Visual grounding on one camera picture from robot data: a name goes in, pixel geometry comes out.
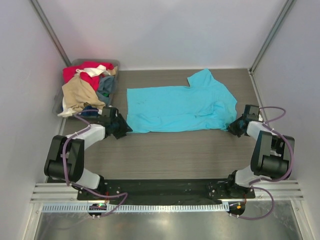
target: cable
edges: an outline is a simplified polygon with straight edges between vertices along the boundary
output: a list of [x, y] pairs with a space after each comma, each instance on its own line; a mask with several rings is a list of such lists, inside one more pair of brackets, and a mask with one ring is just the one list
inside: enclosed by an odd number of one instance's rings
[[294, 162], [295, 162], [295, 156], [294, 156], [294, 151], [290, 145], [290, 143], [288, 142], [288, 140], [279, 132], [277, 132], [276, 130], [272, 129], [271, 127], [269, 127], [268, 125], [266, 125], [265, 123], [262, 124], [262, 126], [264, 126], [266, 129], [268, 129], [269, 131], [275, 133], [276, 135], [278, 135], [284, 142], [285, 144], [287, 145], [288, 149], [289, 149], [289, 153], [290, 153], [290, 164], [289, 164], [289, 167], [288, 167], [288, 170], [286, 171], [286, 173], [280, 177], [280, 178], [277, 178], [277, 179], [268, 179], [268, 178], [265, 178], [265, 177], [261, 177], [259, 179], [256, 179], [256, 180], [253, 180], [251, 182], [249, 182], [249, 185], [251, 186], [252, 184], [255, 184], [255, 183], [258, 183], [260, 182], [261, 180], [264, 180], [264, 181], [267, 181], [267, 182], [272, 182], [272, 183], [275, 183], [275, 182], [279, 182], [279, 181], [282, 181], [284, 179], [286, 179], [289, 174], [291, 173], [292, 171], [292, 168], [293, 168], [293, 165], [294, 165]]
[[252, 220], [253, 221], [253, 220], [264, 219], [264, 218], [268, 217], [273, 212], [273, 210], [275, 208], [275, 200], [274, 200], [274, 197], [271, 195], [271, 193], [267, 189], [264, 189], [262, 187], [252, 186], [251, 188], [265, 191], [270, 196], [271, 203], [272, 203], [270, 211], [268, 211], [265, 215], [258, 216], [258, 217], [239, 216], [239, 215], [235, 215], [233, 213], [230, 213], [229, 214], [230, 216], [236, 217], [237, 219], [239, 218], [239, 219], [245, 219], [245, 220]]
[[281, 119], [287, 113], [287, 111], [284, 108], [279, 107], [279, 106], [265, 106], [265, 107], [260, 107], [260, 109], [280, 109], [280, 110], [283, 111], [283, 113], [280, 116], [275, 117], [275, 118], [273, 118], [271, 120], [268, 120], [268, 121], [264, 122], [262, 124], [262, 126], [265, 127], [266, 129], [268, 129], [269, 131], [271, 131], [272, 133], [275, 133], [276, 135], [278, 135], [285, 142], [285, 144], [287, 145], [287, 147], [289, 149], [289, 153], [290, 153], [290, 164], [289, 164], [289, 167], [288, 167], [286, 173], [280, 178], [268, 179], [268, 178], [265, 178], [265, 177], [261, 177], [260, 179], [256, 179], [256, 180], [253, 180], [253, 181], [249, 182], [249, 185], [251, 186], [252, 189], [258, 189], [258, 190], [265, 191], [270, 196], [271, 202], [272, 202], [272, 206], [271, 206], [271, 209], [270, 209], [270, 211], [268, 213], [266, 213], [265, 215], [260, 216], [260, 217], [246, 217], [246, 216], [239, 216], [239, 215], [235, 215], [235, 214], [230, 213], [231, 216], [234, 216], [234, 217], [240, 218], [240, 219], [245, 219], [245, 220], [260, 220], [260, 219], [264, 219], [264, 218], [268, 217], [273, 212], [273, 210], [275, 208], [275, 200], [274, 200], [272, 194], [267, 189], [264, 189], [262, 187], [252, 186], [252, 185], [255, 184], [255, 183], [260, 182], [261, 180], [265, 180], [265, 181], [268, 181], [268, 182], [275, 183], [275, 182], [279, 182], [279, 181], [282, 181], [282, 180], [286, 179], [289, 176], [289, 174], [291, 173], [292, 168], [293, 168], [293, 164], [294, 164], [294, 161], [295, 161], [294, 151], [293, 151], [289, 141], [281, 133], [275, 131], [273, 128], [271, 128], [269, 126], [270, 122], [273, 122], [273, 121]]
[[[87, 132], [90, 128], [91, 128], [91, 124], [83, 119], [82, 117], [78, 116], [78, 114], [80, 113], [83, 113], [83, 112], [97, 112], [98, 110], [95, 110], [95, 109], [89, 109], [89, 110], [84, 110], [82, 112], [79, 112], [77, 114], [74, 115], [75, 118], [83, 121], [84, 123], [86, 123], [88, 126], [82, 130], [80, 130], [79, 132], [75, 132], [74, 134], [72, 134], [66, 141], [65, 143], [63, 144], [63, 148], [62, 148], [62, 163], [63, 163], [63, 172], [64, 172], [64, 179], [65, 179], [65, 182], [66, 182], [66, 185], [69, 186], [70, 185], [70, 181], [69, 181], [69, 177], [68, 177], [68, 168], [67, 168], [67, 157], [66, 157], [66, 151], [67, 151], [67, 145], [68, 143], [71, 141], [72, 138], [76, 137], [77, 135], [79, 134], [83, 134], [85, 132]], [[107, 212], [107, 213], [104, 213], [104, 214], [101, 214], [100, 217], [106, 217], [110, 214], [112, 214], [115, 210], [117, 210], [124, 202], [125, 200], [127, 199], [128, 197], [128, 193], [127, 192], [124, 192], [124, 193], [121, 193], [121, 194], [118, 194], [118, 195], [113, 195], [113, 196], [110, 196], [110, 195], [101, 195], [95, 191], [93, 191], [92, 189], [89, 189], [87, 187], [84, 187], [84, 186], [81, 186], [79, 184], [76, 184], [76, 183], [72, 183], [73, 186], [77, 187], [77, 188], [80, 188], [80, 189], [85, 189], [87, 192], [93, 194], [93, 195], [96, 195], [98, 197], [101, 197], [101, 198], [109, 198], [109, 199], [114, 199], [114, 198], [119, 198], [119, 197], [122, 197], [124, 196], [124, 198], [122, 199], [122, 201], [114, 208], [112, 209], [111, 211]]]
[[277, 117], [275, 117], [275, 118], [273, 118], [271, 120], [266, 121], [265, 124], [267, 124], [267, 125], [269, 125], [269, 123], [271, 123], [271, 122], [273, 122], [275, 120], [278, 120], [278, 119], [282, 118], [287, 113], [287, 111], [284, 108], [279, 107], [279, 106], [263, 106], [263, 107], [260, 107], [259, 109], [260, 110], [262, 110], [262, 109], [280, 109], [280, 110], [283, 111], [283, 113], [280, 116], [277, 116]]

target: metal frame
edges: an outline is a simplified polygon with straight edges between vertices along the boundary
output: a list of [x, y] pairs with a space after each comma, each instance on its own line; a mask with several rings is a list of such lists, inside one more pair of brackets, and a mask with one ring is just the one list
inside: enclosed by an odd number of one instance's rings
[[[255, 91], [255, 94], [258, 99], [258, 103], [260, 106], [263, 106], [263, 102], [261, 96], [259, 94], [259, 90], [257, 88], [256, 80], [255, 80], [255, 70], [257, 69], [258, 64], [260, 63], [262, 57], [264, 56], [266, 50], [270, 46], [272, 40], [275, 38], [276, 33], [281, 28], [284, 19], [292, 9], [296, 0], [287, 0], [284, 4], [279, 16], [277, 17], [274, 25], [271, 28], [266, 40], [264, 41], [256, 59], [253, 62], [251, 68], [248, 69], [252, 85]], [[63, 46], [61, 45], [55, 31], [53, 30], [47, 16], [45, 15], [43, 9], [41, 8], [38, 0], [30, 0], [31, 5], [33, 6], [35, 13], [38, 15], [40, 21], [42, 22], [45, 30], [50, 36], [53, 44], [55, 45], [57, 51], [59, 52], [61, 58], [65, 62], [66, 66], [70, 66], [71, 62], [69, 57], [67, 56]], [[267, 119], [266, 113], [262, 111], [263, 119]], [[65, 124], [65, 119], [61, 122], [61, 127], [59, 129], [59, 133], [63, 131]], [[276, 201], [285, 201], [291, 200], [291, 204], [294, 210], [294, 214], [296, 216], [301, 234], [303, 239], [312, 240], [315, 239], [312, 229], [309, 225], [309, 219], [306, 215], [306, 203], [304, 201], [302, 192], [300, 190], [299, 184], [296, 180], [286, 180], [278, 183], [269, 183], [269, 182], [260, 182], [257, 186], [265, 188], [271, 192]], [[255, 199], [248, 199], [248, 201], [269, 201], [269, 196], [262, 192], [256, 191]], [[224, 203], [230, 201], [242, 201], [243, 199], [222, 199]], [[103, 201], [77, 201], [77, 191], [72, 187], [67, 187], [65, 183], [38, 183], [36, 184], [31, 201], [30, 201], [30, 217], [28, 224], [26, 226], [24, 240], [33, 240], [36, 234], [36, 230], [38, 227], [38, 223], [41, 219], [40, 215], [44, 205], [60, 203], [60, 204], [75, 204], [75, 203], [101, 203]]]
[[61, 58], [63, 59], [65, 65], [71, 66], [71, 62], [64, 50], [64, 48], [62, 47], [54, 29], [52, 28], [46, 14], [44, 13], [42, 7], [40, 6], [38, 0], [30, 0], [31, 5], [33, 6], [33, 9], [35, 11], [35, 13], [38, 15], [40, 21], [42, 22], [46, 32], [48, 33], [49, 37], [51, 38], [53, 44], [55, 45], [57, 51], [59, 52]]
[[[270, 191], [275, 201], [291, 201], [301, 234], [303, 239], [312, 240], [315, 239], [312, 230], [309, 226], [308, 217], [305, 213], [306, 205], [300, 186], [296, 180], [284, 180], [280, 182], [267, 182], [262, 181], [256, 183], [255, 186], [265, 188]], [[32, 205], [32, 211], [27, 225], [24, 240], [34, 240], [38, 223], [40, 221], [40, 215], [42, 210], [44, 212], [72, 212], [78, 213], [87, 212], [88, 204], [104, 203], [104, 200], [91, 200], [91, 201], [78, 201], [78, 191], [67, 186], [65, 183], [37, 183], [33, 190], [30, 204]], [[264, 191], [255, 190], [256, 198], [247, 199], [247, 201], [270, 201], [270, 197]], [[134, 206], [125, 206], [119, 213], [136, 213], [136, 212], [216, 212], [225, 211], [226, 204], [228, 202], [241, 202], [244, 199], [221, 199], [222, 205], [217, 207], [209, 206], [185, 206], [184, 209], [181, 206], [141, 206], [135, 208]]]
[[264, 56], [266, 50], [268, 49], [269, 45], [271, 44], [272, 40], [275, 38], [277, 32], [279, 31], [279, 29], [281, 28], [285, 18], [287, 17], [287, 15], [289, 14], [290, 10], [292, 9], [292, 7], [294, 6], [294, 4], [296, 3], [296, 0], [287, 0], [286, 3], [284, 4], [279, 16], [277, 17], [277, 19], [275, 20], [271, 31], [269, 32], [268, 36], [266, 37], [258, 55], [256, 56], [252, 67], [249, 69], [249, 72], [254, 73], [255, 70], [257, 69], [258, 64], [260, 63], [260, 60], [262, 59], [262, 57]]

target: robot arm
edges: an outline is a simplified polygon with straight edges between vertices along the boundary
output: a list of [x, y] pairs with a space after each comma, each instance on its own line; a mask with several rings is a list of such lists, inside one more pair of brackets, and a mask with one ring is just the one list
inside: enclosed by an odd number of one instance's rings
[[[71, 182], [105, 194], [104, 178], [84, 167], [85, 150], [110, 135], [114, 135], [116, 139], [122, 138], [127, 132], [132, 132], [132, 129], [115, 107], [104, 107], [97, 120], [96, 124], [90, 125], [88, 131], [77, 135], [67, 144], [67, 172]], [[66, 140], [72, 135], [53, 137], [44, 166], [44, 173], [48, 177], [65, 180], [62, 151]]]
[[[259, 121], [259, 107], [246, 105], [244, 114], [230, 124], [228, 131], [240, 137], [242, 134], [256, 140], [249, 166], [235, 173], [234, 184], [249, 188], [250, 183], [261, 177], [268, 179], [281, 178], [289, 169], [291, 157], [289, 146], [277, 134], [271, 132]], [[295, 139], [284, 136], [292, 149]]]

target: shirt sleeve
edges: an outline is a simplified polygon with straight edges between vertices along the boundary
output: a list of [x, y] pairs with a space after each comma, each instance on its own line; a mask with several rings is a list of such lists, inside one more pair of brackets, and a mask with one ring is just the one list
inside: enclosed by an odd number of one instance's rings
[[207, 68], [193, 74], [187, 79], [191, 88], [213, 87], [218, 83]]

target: dark blue cloth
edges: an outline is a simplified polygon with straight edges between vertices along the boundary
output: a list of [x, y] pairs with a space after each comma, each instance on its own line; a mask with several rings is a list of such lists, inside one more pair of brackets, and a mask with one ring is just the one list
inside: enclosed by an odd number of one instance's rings
[[110, 94], [113, 90], [115, 83], [114, 76], [101, 76], [99, 80], [99, 87], [96, 91], [96, 95], [101, 102], [104, 102], [106, 106], [109, 104], [109, 97], [104, 94]]

